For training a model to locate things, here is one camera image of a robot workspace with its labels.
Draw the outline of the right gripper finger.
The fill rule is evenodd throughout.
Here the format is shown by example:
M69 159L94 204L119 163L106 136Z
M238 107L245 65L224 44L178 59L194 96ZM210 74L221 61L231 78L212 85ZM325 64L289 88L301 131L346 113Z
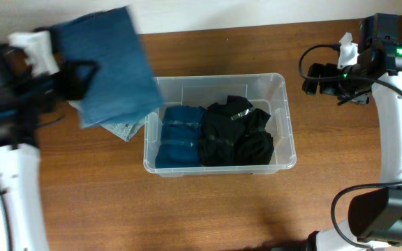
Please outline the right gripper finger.
M322 74L322 65L319 63L312 64L308 69L308 77L319 78ZM307 95L315 95L317 93L317 87L319 85L319 81L305 79L302 84L302 91Z
M326 77L337 77L339 74L339 69L337 65L327 63L323 66L323 70L320 73L320 78ZM327 94L327 95L338 95L338 87L337 81L323 81L321 80L320 83L320 93Z

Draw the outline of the black garment with tape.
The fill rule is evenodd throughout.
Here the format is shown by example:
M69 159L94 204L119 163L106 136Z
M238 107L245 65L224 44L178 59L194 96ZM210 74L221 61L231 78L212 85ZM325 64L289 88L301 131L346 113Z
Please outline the black garment with tape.
M245 127L243 135L234 147L236 165L268 165L274 152L273 137L265 128L270 115L254 109L237 119Z

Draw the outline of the dark blue jeans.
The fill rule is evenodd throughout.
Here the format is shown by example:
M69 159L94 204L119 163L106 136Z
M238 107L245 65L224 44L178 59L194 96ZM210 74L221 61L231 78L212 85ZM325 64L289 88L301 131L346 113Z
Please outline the dark blue jeans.
M78 64L77 78L89 81L79 102L82 127L137 123L163 105L127 7L84 15L51 30L65 60Z

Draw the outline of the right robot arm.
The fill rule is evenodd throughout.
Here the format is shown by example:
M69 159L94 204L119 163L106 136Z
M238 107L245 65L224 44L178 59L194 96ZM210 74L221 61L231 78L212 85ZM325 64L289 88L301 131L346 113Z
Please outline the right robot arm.
M402 42L399 17L375 14L334 45L337 64L315 63L302 73L303 91L336 96L340 104L374 100L382 150L380 180L352 186L356 196L342 222L315 231L301 250L379 250L402 246Z

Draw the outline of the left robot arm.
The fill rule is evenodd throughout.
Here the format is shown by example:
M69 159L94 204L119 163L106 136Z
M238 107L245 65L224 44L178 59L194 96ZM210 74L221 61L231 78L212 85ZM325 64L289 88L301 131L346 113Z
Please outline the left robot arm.
M60 101L81 100L99 70L67 61L35 77L27 53L0 44L0 250L48 250L40 199L40 116Z

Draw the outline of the teal garment with tape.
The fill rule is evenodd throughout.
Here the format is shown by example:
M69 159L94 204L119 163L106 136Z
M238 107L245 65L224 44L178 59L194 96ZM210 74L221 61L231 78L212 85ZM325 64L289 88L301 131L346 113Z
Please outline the teal garment with tape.
M207 110L203 107L173 106L165 110L156 168L199 167L199 140Z

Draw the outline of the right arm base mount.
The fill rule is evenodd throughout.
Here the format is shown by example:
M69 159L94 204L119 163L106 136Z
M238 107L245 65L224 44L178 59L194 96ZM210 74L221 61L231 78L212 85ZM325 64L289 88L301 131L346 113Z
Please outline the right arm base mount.
M276 244L270 251L317 251L316 238L319 231L313 231L302 241L287 241Z

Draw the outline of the light blue jeans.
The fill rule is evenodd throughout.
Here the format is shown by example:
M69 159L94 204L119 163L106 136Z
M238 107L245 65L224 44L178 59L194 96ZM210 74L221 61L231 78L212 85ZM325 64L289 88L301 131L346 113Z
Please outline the light blue jeans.
M90 121L84 116L80 101L72 100L68 101L68 104L78 111L81 118L80 127L82 129L102 127L125 142L129 142L136 135L138 130L145 124L145 116L141 119L133 116L133 119L131 119L125 114L105 116L104 118Z

